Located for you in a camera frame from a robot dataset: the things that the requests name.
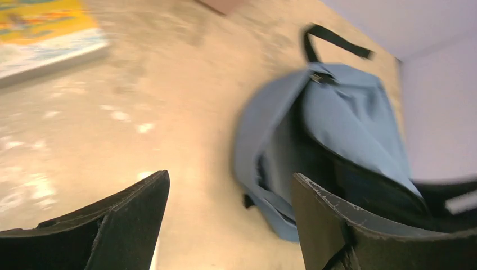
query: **yellow book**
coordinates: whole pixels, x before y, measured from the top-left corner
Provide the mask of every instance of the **yellow book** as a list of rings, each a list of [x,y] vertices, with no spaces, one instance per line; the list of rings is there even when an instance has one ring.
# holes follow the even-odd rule
[[[15,78],[38,75],[32,71],[39,68],[75,65],[107,46],[103,31],[78,0],[0,0],[0,88]]]

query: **wall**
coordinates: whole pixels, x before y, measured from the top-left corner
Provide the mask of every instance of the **wall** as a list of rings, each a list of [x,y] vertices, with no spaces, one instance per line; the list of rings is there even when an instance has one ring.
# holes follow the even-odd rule
[[[404,127],[414,178],[477,174],[476,48],[477,31],[403,63]]]
[[[477,29],[476,0],[322,0],[402,61]]]

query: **gray backpack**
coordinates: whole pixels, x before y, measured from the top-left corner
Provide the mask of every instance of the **gray backpack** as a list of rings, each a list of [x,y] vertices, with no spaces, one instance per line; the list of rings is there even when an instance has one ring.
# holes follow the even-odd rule
[[[280,237],[298,241],[290,186],[293,173],[303,173],[382,217],[436,229],[410,180],[381,80],[344,64],[320,62],[310,35],[363,59],[372,53],[322,26],[305,29],[308,67],[265,85],[241,115],[233,171],[245,190],[245,206],[256,205]]]

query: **tan floor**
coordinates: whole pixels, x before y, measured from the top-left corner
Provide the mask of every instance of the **tan floor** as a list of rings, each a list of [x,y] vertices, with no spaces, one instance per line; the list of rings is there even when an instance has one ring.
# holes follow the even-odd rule
[[[318,0],[251,0],[229,17],[186,0],[87,3],[111,56],[0,92],[0,229],[167,169],[158,269],[304,269],[299,245],[241,205],[229,168],[238,114],[261,84],[304,67],[308,23],[374,50],[364,61],[317,41],[325,61],[381,77],[401,115],[395,59]]]

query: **black strap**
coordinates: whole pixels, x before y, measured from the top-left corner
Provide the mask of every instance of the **black strap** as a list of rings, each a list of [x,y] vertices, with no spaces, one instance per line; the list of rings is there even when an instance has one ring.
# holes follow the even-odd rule
[[[303,34],[303,47],[305,49],[305,53],[307,54],[308,62],[321,62],[320,58],[313,49],[309,35],[321,38],[324,41],[328,41],[340,48],[343,48],[359,57],[366,59],[369,59],[373,53],[369,49],[348,42],[346,39],[330,31],[329,29],[322,27],[321,25],[312,24]]]

